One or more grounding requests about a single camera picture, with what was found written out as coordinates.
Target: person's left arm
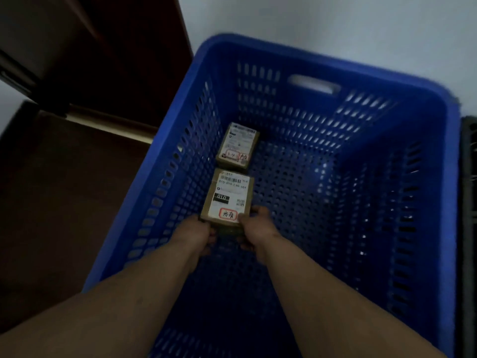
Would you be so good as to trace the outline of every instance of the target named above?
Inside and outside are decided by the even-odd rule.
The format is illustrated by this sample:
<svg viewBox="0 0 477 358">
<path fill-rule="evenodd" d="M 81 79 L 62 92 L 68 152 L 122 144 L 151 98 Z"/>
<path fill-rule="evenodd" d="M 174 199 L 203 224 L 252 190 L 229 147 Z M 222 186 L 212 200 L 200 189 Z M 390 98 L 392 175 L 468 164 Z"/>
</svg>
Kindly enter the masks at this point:
<svg viewBox="0 0 477 358">
<path fill-rule="evenodd" d="M 0 357 L 146 357 L 199 257 L 214 242 L 190 216 L 171 241 L 0 336 Z"/>
</svg>

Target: forearm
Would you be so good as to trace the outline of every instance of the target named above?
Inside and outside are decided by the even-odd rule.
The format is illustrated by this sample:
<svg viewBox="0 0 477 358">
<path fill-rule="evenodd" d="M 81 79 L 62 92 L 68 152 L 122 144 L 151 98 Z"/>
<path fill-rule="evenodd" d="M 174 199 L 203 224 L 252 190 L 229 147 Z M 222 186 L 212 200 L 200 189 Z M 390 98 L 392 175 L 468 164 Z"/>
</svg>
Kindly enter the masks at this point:
<svg viewBox="0 0 477 358">
<path fill-rule="evenodd" d="M 188 276 L 188 247 L 170 242 L 86 294 L 0 337 L 5 357 L 145 357 Z"/>
<path fill-rule="evenodd" d="M 416 332 L 284 238 L 265 248 L 268 271 L 307 357 L 441 357 Z"/>
</svg>

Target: white wall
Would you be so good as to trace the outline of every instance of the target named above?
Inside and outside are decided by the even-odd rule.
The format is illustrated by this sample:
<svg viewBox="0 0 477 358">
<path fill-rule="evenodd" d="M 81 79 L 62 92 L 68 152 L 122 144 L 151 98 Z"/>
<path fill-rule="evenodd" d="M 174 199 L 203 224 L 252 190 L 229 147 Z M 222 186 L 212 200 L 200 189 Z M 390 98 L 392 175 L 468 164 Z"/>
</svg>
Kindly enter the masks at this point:
<svg viewBox="0 0 477 358">
<path fill-rule="evenodd" d="M 477 115 L 477 0 L 179 0 L 194 52 L 221 32 L 419 75 Z"/>
<path fill-rule="evenodd" d="M 27 97 L 0 80 L 0 135 Z"/>
</svg>

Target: basket handle hole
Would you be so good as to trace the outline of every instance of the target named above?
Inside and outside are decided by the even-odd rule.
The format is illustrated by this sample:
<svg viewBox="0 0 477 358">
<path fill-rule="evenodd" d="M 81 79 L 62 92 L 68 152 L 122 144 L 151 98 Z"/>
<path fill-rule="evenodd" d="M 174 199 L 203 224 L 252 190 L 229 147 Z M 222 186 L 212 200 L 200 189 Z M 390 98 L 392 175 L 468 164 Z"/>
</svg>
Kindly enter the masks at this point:
<svg viewBox="0 0 477 358">
<path fill-rule="evenodd" d="M 341 90 L 341 85 L 339 84 L 300 74 L 290 75 L 288 77 L 288 83 L 291 85 L 311 89 L 328 95 L 337 95 Z"/>
</svg>

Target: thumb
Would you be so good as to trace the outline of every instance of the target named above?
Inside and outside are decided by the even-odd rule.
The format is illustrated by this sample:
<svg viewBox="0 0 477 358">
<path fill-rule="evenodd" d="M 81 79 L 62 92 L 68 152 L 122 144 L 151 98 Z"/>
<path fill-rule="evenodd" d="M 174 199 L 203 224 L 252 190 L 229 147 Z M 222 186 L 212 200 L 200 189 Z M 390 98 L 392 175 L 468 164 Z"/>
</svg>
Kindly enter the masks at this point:
<svg viewBox="0 0 477 358">
<path fill-rule="evenodd" d="M 245 225 L 250 219 L 250 216 L 247 216 L 245 213 L 239 213 L 238 218 L 238 222 L 240 222 L 242 225 Z"/>
</svg>

